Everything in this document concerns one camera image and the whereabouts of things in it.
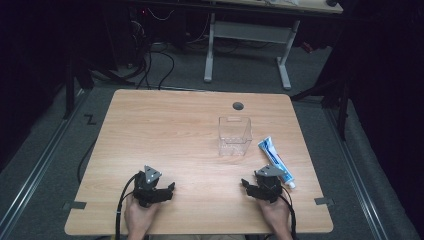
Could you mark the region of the person's right hand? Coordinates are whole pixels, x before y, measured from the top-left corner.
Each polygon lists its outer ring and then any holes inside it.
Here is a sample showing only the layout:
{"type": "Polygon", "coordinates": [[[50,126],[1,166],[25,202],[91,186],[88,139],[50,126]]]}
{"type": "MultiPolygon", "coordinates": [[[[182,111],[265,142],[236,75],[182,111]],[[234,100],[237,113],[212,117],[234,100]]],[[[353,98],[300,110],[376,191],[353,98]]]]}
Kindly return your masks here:
{"type": "Polygon", "coordinates": [[[271,228],[275,235],[289,234],[289,208],[287,203],[278,198],[275,202],[270,203],[266,200],[257,201],[265,222],[271,228]]]}

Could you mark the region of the metal floor rail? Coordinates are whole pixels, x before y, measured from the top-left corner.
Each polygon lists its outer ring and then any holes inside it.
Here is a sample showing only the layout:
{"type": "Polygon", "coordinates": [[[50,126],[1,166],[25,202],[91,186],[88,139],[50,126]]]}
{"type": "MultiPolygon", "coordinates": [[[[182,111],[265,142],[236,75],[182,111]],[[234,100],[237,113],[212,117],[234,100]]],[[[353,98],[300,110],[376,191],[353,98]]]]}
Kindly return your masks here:
{"type": "Polygon", "coordinates": [[[78,90],[75,107],[65,113],[65,94],[35,123],[11,162],[0,173],[0,240],[6,240],[19,220],[53,161],[76,112],[86,101],[90,90],[78,90]]]}
{"type": "Polygon", "coordinates": [[[348,176],[361,206],[362,212],[372,232],[374,240],[389,240],[387,232],[375,207],[374,201],[372,200],[354,162],[351,151],[346,141],[340,137],[337,129],[337,120],[333,111],[324,109],[323,112],[341,149],[343,159],[347,167],[348,176]]]}

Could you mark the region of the clear plastic box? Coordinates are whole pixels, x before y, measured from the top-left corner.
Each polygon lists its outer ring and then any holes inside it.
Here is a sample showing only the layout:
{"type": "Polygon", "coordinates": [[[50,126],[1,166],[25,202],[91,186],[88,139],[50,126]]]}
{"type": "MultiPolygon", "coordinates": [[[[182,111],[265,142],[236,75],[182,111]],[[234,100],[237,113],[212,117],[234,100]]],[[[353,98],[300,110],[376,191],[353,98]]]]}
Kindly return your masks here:
{"type": "Polygon", "coordinates": [[[253,139],[249,117],[219,118],[218,143],[220,156],[244,156],[253,139]]]}

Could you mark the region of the person's left hand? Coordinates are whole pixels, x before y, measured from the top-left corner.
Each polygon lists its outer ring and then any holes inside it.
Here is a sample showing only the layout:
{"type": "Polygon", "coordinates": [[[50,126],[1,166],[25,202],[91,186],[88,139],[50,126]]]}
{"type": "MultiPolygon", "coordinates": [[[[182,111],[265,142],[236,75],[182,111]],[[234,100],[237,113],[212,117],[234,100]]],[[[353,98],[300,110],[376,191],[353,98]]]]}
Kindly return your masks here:
{"type": "Polygon", "coordinates": [[[134,197],[126,199],[126,208],[124,218],[126,227],[129,233],[147,233],[156,213],[160,208],[159,203],[152,204],[148,208],[139,205],[139,202],[134,197]]]}

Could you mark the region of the white-legged wooden desk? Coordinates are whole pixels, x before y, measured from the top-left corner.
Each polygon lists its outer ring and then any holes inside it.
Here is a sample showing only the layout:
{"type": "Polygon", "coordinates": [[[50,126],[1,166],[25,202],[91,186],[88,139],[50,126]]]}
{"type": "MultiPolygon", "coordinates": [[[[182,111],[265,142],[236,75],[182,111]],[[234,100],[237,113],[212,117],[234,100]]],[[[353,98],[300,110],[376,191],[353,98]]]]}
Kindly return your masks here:
{"type": "MultiPolygon", "coordinates": [[[[251,10],[288,10],[294,13],[340,15],[343,8],[339,0],[206,0],[211,7],[248,7],[251,10]]],[[[242,23],[237,20],[217,20],[215,14],[209,16],[208,51],[206,55],[204,81],[213,79],[214,42],[217,38],[246,40],[263,43],[283,44],[285,49],[276,58],[282,86],[285,90],[292,88],[287,73],[286,61],[297,35],[301,20],[296,17],[288,26],[277,23],[256,24],[242,23]]]]}

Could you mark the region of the blue and white toothpaste tube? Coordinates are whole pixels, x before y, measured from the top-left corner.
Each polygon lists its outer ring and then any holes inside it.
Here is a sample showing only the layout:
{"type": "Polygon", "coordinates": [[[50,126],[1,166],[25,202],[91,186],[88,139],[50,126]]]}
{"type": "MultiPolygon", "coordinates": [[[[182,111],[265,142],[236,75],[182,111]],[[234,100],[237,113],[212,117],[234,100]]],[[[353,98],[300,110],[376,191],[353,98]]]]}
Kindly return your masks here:
{"type": "Polygon", "coordinates": [[[272,138],[270,136],[266,137],[262,141],[258,143],[258,147],[265,153],[268,157],[270,163],[277,169],[281,170],[282,173],[280,177],[283,183],[288,186],[290,189],[295,189],[296,185],[294,182],[294,177],[292,173],[289,171],[287,166],[284,164],[283,160],[279,156],[278,152],[275,149],[275,146],[272,142],[272,138]]]}

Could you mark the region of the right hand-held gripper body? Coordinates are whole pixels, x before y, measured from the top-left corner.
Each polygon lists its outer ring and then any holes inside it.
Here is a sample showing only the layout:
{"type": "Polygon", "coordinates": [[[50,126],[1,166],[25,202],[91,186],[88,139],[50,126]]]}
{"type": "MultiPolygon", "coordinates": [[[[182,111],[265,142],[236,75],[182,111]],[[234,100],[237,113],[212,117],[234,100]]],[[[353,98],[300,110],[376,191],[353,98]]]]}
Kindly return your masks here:
{"type": "Polygon", "coordinates": [[[263,200],[273,203],[282,194],[282,185],[279,179],[281,173],[281,170],[271,165],[266,165],[254,172],[256,182],[264,197],[263,200]]]}

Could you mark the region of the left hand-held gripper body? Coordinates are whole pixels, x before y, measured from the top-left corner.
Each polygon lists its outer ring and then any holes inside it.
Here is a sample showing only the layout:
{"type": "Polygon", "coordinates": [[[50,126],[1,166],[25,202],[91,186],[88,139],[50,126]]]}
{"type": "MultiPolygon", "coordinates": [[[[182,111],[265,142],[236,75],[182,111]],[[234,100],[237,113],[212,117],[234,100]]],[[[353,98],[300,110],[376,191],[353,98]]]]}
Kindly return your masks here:
{"type": "Polygon", "coordinates": [[[135,176],[133,196],[140,206],[148,208],[153,203],[163,201],[162,192],[156,189],[161,176],[161,172],[148,165],[135,176]]]}

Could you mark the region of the black metal stand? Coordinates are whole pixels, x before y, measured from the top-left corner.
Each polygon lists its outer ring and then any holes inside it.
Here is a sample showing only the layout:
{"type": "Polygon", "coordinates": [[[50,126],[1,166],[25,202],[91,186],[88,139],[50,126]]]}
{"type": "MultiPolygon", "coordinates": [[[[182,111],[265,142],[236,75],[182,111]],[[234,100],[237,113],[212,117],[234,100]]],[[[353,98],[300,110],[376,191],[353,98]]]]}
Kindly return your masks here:
{"type": "Polygon", "coordinates": [[[64,119],[69,119],[75,108],[75,80],[72,57],[69,58],[68,63],[66,65],[65,90],[66,103],[64,119]]]}
{"type": "Polygon", "coordinates": [[[345,140],[345,123],[347,118],[347,106],[349,98],[349,82],[345,81],[341,88],[339,112],[337,119],[337,131],[342,140],[345,140]]]}

